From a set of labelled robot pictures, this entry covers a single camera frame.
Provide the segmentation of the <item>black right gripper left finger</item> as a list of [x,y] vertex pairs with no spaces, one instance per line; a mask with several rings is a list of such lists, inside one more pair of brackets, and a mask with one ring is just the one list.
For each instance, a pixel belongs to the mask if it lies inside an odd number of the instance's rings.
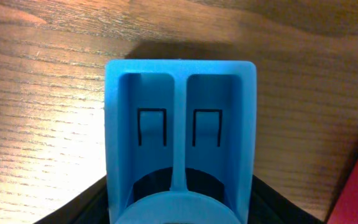
[[109,224],[106,176],[35,224]]

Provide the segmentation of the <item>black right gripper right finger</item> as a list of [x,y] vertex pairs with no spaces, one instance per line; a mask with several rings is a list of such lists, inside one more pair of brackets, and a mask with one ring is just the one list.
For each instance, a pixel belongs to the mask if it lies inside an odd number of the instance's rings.
[[254,175],[249,224],[323,224],[323,222],[291,203]]

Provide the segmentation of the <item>blue plastic tape dispenser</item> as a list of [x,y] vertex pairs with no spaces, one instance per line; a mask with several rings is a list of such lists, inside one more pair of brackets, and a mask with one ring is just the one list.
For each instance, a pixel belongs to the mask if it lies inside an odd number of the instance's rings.
[[111,223],[246,223],[256,114],[252,62],[108,62]]

